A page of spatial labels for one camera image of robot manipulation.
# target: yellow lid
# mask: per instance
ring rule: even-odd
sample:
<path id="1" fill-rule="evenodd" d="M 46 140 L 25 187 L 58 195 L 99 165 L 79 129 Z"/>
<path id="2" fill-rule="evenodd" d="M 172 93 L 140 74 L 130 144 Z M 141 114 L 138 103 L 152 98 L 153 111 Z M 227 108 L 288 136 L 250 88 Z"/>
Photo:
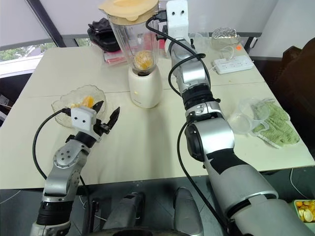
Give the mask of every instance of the yellow lid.
<path id="1" fill-rule="evenodd" d="M 158 0 L 106 0 L 98 7 L 117 25 L 134 25 L 147 21 L 158 9 Z"/>

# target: plastic cup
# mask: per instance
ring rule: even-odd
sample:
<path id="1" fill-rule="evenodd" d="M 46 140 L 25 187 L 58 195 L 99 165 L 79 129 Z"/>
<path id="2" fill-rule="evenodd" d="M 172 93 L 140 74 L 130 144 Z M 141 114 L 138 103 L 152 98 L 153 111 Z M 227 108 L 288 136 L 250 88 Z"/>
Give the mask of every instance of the plastic cup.
<path id="1" fill-rule="evenodd" d="M 248 134 L 257 136 L 261 131 L 269 129 L 265 120 L 269 117 L 270 111 L 266 104 L 255 98 L 242 99 L 230 118 L 227 120 L 236 134 Z M 262 124 L 265 128 L 257 133 L 252 130 Z"/>

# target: blender lid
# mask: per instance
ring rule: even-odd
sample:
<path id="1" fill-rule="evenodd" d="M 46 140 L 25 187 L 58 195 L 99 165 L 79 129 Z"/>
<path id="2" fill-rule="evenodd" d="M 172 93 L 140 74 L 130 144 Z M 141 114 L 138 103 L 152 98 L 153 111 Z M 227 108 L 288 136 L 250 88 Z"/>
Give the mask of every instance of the blender lid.
<path id="1" fill-rule="evenodd" d="M 130 22 L 129 25 L 131 25 L 139 24 L 149 19 L 152 15 L 145 13 L 152 11 L 157 4 L 158 0 L 106 0 L 98 8 L 108 15 L 109 20 L 111 20 L 111 16 L 124 18 L 123 21 L 127 20 Z"/>

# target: blender base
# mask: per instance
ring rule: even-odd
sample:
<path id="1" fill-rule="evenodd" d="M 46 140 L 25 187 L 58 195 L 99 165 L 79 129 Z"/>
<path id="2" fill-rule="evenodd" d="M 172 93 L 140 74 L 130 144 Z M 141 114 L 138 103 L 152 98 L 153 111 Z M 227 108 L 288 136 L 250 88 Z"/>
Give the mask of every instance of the blender base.
<path id="1" fill-rule="evenodd" d="M 146 76 L 138 76 L 129 67 L 128 81 L 130 97 L 134 104 L 142 108 L 156 106 L 162 96 L 162 81 L 158 67 Z"/>

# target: floor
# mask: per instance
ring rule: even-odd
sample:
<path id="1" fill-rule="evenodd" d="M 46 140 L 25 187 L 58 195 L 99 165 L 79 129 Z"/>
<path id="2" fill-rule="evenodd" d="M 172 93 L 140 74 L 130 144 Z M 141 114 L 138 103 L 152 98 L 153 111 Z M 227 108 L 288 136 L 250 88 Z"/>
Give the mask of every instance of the floor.
<path id="1" fill-rule="evenodd" d="M 291 186 L 289 170 L 281 170 L 272 175 L 264 175 L 271 185 L 278 191 L 280 198 L 291 202 L 302 199 L 301 195 Z M 208 200 L 216 206 L 210 182 L 206 176 L 194 177 L 194 181 Z M 298 189 L 309 198 L 315 199 L 315 167 L 294 169 L 292 181 Z M 123 182 L 114 184 L 90 185 L 93 191 L 91 198 L 101 200 L 101 210 L 97 213 L 107 218 L 120 199 L 130 192 L 144 192 L 146 194 L 146 209 L 142 226 L 159 229 L 173 228 L 173 197 L 178 187 L 189 189 L 197 203 L 203 222 L 204 234 L 208 236 L 222 236 L 220 226 L 214 216 L 204 205 L 197 192 L 185 178 L 160 179 L 148 181 Z M 0 190 L 0 202 L 16 193 L 17 190 Z M 36 220 L 41 193 L 23 190 L 14 198 L 0 205 L 0 235 L 25 236 L 29 235 L 32 223 Z M 71 213 L 71 228 L 68 236 L 79 236 L 82 231 L 84 209 L 79 197 L 76 197 Z M 103 222 L 95 218 L 94 230 L 99 230 Z"/>

